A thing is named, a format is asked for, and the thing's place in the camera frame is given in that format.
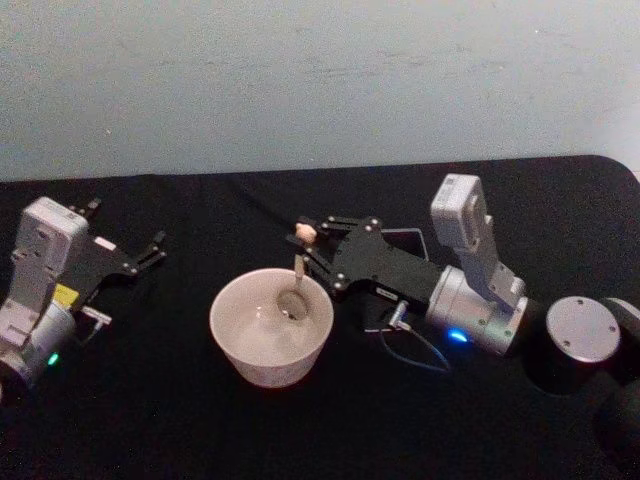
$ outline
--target green led light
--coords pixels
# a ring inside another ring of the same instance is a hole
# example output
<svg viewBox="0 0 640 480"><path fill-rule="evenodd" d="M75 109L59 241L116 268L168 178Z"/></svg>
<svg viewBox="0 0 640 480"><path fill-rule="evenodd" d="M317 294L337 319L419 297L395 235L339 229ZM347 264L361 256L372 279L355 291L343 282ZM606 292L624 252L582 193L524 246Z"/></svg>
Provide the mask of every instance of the green led light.
<svg viewBox="0 0 640 480"><path fill-rule="evenodd" d="M47 362L47 364L49 366L55 365L55 363L58 361L58 358L60 358L60 355L58 355L57 353L54 353L49 357L49 361Z"/></svg>

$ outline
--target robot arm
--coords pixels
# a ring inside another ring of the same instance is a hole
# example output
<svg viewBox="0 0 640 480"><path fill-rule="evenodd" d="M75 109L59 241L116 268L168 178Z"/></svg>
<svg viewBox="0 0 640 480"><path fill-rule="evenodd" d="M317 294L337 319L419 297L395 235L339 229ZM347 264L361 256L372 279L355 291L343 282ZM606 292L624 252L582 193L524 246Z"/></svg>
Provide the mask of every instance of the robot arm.
<svg viewBox="0 0 640 480"><path fill-rule="evenodd" d="M96 199L76 210L43 197L22 213L13 279L0 308L0 404L32 388L51 356L74 337L85 344L111 322L89 306L101 288L133 281L166 256L163 232L135 258L91 237L87 219L99 205ZM79 320L93 323L82 339Z"/></svg>
<svg viewBox="0 0 640 480"><path fill-rule="evenodd" d="M288 240L335 299L364 287L391 302L406 301L428 322L461 330L484 350L513 353L532 330L539 306L524 296L524 282L498 259L480 179L448 175L431 212L438 239L454 248L464 271L441 269L387 244L375 217L329 216L323 222L301 217L317 239L311 244L304 241L309 237L290 235Z"/></svg>

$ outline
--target white wall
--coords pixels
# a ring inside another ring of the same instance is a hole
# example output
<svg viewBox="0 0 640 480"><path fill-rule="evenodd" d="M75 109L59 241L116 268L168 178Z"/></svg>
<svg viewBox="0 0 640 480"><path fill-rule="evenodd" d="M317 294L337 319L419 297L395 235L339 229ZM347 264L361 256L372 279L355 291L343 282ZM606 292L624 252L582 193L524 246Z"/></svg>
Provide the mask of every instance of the white wall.
<svg viewBox="0 0 640 480"><path fill-rule="evenodd" d="M212 3L0 0L0 178L570 153L640 170L635 0Z"/></svg>

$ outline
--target cable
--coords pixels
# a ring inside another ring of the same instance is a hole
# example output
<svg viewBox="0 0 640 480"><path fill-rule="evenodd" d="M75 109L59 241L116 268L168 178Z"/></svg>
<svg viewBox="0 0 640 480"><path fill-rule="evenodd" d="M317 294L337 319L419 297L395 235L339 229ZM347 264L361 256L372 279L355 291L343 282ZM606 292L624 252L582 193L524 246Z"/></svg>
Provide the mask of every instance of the cable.
<svg viewBox="0 0 640 480"><path fill-rule="evenodd" d="M247 180L241 182L237 175L231 174L228 176L227 181L234 193L244 198L250 205L265 214L275 223L286 227L287 230L290 230L291 227L296 224L296 218L290 217L288 214L284 213L284 208L279 209L278 207L280 207L280 205L273 201L273 199L265 199L260 196L261 185L256 185L256 183L259 182L259 179L258 182L254 182L253 185L247 185Z"/></svg>
<svg viewBox="0 0 640 480"><path fill-rule="evenodd" d="M379 333L380 333L380 341L382 342L382 346L385 348L387 353L389 355L391 355L393 358L395 358L396 360L400 360L401 362L404 362L404 363L406 363L408 365L412 365L414 367L423 368L425 370L430 370L430 371L433 371L433 372L450 373L451 372L451 364L449 364L449 361L440 352L440 350L438 350L436 347L434 347L426 338L424 338L418 332L414 331L411 328L411 326L409 326L408 324L406 324L404 322L402 322L402 323L403 323L403 326L401 327L401 329L411 333L414 337L416 337L418 340L420 340L436 357L438 357L438 360L440 360L440 362L442 363L442 365L444 365L444 367L438 367L438 366L435 366L435 365L430 365L428 363L418 362L416 360L411 360L410 358L404 357L404 356L394 352L391 349L391 347L389 346L389 344L387 343L387 341L384 339L383 331L380 330L379 331Z"/></svg>

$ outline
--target black tablecloth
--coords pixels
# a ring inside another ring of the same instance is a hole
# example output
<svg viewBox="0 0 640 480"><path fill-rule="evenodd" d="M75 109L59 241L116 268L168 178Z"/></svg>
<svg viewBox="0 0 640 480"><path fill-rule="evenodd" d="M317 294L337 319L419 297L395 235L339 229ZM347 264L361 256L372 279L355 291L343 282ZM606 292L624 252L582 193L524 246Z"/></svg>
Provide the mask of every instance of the black tablecloth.
<svg viewBox="0 0 640 480"><path fill-rule="evenodd" d="M4 412L3 478L618 478L591 416L616 386L596 375L553 397L503 360L436 339L455 372L431 374L336 321L299 385L265 391L214 345L211 302L249 270L289 267L298 215L376 215L438 245L429 206L448 172L480 175L501 259L541 301L616 296L640 305L640 185L601 157L0 186L1 292L22 208L40 195L104 199L92 233L135 253L156 230L169 257L133 288L98 297L112 325L64 351L33 399Z"/></svg>

